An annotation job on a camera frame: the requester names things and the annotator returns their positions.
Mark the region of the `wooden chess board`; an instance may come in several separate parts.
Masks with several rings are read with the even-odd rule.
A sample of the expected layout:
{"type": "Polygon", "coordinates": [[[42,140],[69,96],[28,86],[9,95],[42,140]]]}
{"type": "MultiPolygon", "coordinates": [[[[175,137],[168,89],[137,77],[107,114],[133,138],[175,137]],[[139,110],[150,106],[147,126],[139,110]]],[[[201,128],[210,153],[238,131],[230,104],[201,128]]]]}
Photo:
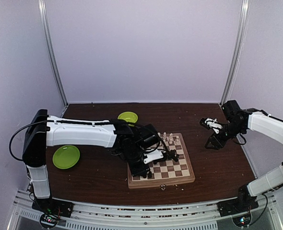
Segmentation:
{"type": "Polygon", "coordinates": [[[149,163],[151,175],[133,177],[128,170],[128,187],[130,189],[164,187],[167,185],[187,184],[195,181],[191,160],[181,133],[161,136],[170,150],[178,154],[178,161],[167,160],[156,164],[149,163]]]}

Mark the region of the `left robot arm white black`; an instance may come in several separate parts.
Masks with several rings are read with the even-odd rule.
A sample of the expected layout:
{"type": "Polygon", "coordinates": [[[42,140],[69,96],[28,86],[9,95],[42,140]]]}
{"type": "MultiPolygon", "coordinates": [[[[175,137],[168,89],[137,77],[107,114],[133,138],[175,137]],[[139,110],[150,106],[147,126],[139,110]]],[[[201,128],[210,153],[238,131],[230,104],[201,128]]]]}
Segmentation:
{"type": "Polygon", "coordinates": [[[119,119],[89,121],[65,119],[40,109],[27,129],[22,159],[31,176],[38,204],[47,213],[57,209],[51,198],[46,148],[58,145],[89,145],[115,150],[128,162],[132,175],[146,176],[147,149],[160,142],[152,125],[138,125],[119,119]]]}

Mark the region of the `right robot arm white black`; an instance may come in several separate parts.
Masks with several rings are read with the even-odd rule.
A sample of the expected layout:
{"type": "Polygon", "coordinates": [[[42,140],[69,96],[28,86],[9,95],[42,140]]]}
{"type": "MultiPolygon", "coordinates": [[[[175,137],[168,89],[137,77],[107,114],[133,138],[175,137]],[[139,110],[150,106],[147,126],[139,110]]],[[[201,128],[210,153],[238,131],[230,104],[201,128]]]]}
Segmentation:
{"type": "Polygon", "coordinates": [[[283,186],[283,120],[261,109],[242,109],[235,100],[225,102],[221,109],[226,123],[209,117],[200,121],[201,126],[213,131],[205,147],[220,150],[228,141],[247,134],[250,143],[245,150],[249,158],[253,160],[253,154],[259,153],[265,157],[264,168],[272,167],[239,189],[234,208],[242,212],[257,196],[283,186]]]}

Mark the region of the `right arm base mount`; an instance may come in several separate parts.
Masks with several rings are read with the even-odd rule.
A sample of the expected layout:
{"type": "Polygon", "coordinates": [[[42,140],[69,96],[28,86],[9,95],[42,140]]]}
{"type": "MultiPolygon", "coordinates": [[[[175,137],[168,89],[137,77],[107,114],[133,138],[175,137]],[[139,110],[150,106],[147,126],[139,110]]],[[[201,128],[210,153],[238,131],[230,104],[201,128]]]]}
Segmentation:
{"type": "Polygon", "coordinates": [[[221,217],[231,216],[236,227],[245,228],[252,223],[251,211],[258,208],[256,201],[241,203],[237,199],[221,201],[217,203],[221,217]]]}

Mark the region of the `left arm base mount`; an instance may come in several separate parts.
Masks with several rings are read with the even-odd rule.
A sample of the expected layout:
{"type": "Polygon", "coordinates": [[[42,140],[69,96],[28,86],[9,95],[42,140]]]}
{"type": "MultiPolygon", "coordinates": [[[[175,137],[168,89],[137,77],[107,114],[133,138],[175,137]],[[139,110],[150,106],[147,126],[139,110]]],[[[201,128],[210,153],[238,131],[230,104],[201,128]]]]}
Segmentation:
{"type": "Polygon", "coordinates": [[[58,225],[64,226],[66,220],[64,218],[70,218],[73,211],[74,204],[72,202],[52,200],[51,207],[40,207],[39,204],[34,201],[32,209],[41,211],[42,214],[39,217],[39,223],[44,229],[51,229],[58,225]]]}

